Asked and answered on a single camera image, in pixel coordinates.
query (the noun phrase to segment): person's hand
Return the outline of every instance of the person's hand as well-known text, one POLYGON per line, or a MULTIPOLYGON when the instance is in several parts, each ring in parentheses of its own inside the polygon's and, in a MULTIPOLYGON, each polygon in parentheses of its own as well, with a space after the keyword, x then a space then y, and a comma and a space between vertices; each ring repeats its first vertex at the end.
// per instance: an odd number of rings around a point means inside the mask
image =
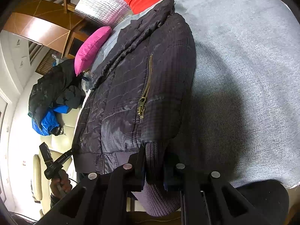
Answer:
POLYGON ((52 194, 59 199, 61 199, 62 196, 57 188, 57 184, 60 183, 60 186, 66 193, 71 191, 71 189, 72 189, 71 181, 68 179, 69 175, 63 169, 61 170, 61 173, 62 173, 61 179, 53 178, 53 179, 51 179, 51 183, 50 183, 50 189, 51 189, 52 194))

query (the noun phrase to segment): white door frame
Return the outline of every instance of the white door frame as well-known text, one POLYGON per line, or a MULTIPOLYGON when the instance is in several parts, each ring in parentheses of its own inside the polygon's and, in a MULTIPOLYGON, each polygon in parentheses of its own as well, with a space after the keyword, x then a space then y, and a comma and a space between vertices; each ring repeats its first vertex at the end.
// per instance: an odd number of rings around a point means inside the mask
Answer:
MULTIPOLYGON (((7 102, 0 96, 0 138, 1 138, 1 132, 4 131, 2 129, 2 123, 3 123, 3 119, 4 119, 4 114, 5 114, 5 109, 7 106, 7 102)), ((3 183, 2 183, 2 179, 1 179, 1 170, 0 170, 0 198, 2 199, 3 203, 6 200, 6 196, 4 193, 4 188, 3 188, 3 183)))

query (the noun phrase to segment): black jacket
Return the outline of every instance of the black jacket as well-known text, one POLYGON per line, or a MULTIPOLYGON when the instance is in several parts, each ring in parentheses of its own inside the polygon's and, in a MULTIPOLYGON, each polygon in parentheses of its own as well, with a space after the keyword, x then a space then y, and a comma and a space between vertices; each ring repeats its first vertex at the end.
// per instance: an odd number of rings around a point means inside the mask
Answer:
MULTIPOLYGON (((196 65, 192 32, 173 5, 174 0, 163 0, 132 20, 94 71, 73 140, 77 172, 112 172, 120 152, 138 152, 146 144, 147 178, 159 175, 168 142, 179 131, 196 65)), ((151 215, 178 209, 179 195, 163 192, 161 183, 145 184, 151 215)))
MULTIPOLYGON (((45 117, 47 110, 52 107, 52 104, 58 97, 64 94, 70 85, 78 87, 79 81, 80 77, 76 77, 75 74, 74 59, 65 60, 61 64, 53 67, 37 81, 37 84, 32 87, 29 96, 28 110, 30 117, 39 127, 41 127, 41 121, 45 117)), ((74 94, 74 97, 80 98, 80 93, 79 95, 74 94)), ((60 104, 64 104, 64 98, 64 96, 60 97, 60 104)), ((79 103, 77 106, 73 104, 71 107, 77 108, 78 106, 79 103)))

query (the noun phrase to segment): gray blanket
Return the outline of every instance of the gray blanket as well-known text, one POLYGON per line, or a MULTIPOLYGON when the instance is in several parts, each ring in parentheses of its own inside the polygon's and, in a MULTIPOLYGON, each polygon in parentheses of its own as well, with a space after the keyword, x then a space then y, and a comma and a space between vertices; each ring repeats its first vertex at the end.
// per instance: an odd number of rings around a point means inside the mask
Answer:
MULTIPOLYGON (((115 45, 125 19, 92 71, 115 45)), ((196 70, 181 131, 170 150, 234 186, 300 181, 300 25, 280 0, 175 0, 190 25, 196 70)))

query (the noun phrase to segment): beige leather seat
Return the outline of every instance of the beige leather seat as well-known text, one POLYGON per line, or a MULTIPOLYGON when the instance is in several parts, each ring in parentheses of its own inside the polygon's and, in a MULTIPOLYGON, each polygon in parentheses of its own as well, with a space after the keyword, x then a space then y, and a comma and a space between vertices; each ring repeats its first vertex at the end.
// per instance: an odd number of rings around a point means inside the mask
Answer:
MULTIPOLYGON (((63 126, 64 134, 59 136, 49 135, 41 136, 41 143, 45 142, 51 152, 51 156, 55 161, 61 154, 65 153, 72 147, 76 119, 79 109, 72 109, 67 114, 58 114, 57 120, 63 126)), ((68 170, 72 158, 63 165, 65 171, 68 170)), ((46 179, 44 171, 46 165, 43 161, 41 152, 33 156, 33 178, 32 189, 33 195, 37 201, 42 205, 42 214, 46 214, 50 210, 50 180, 46 179)))

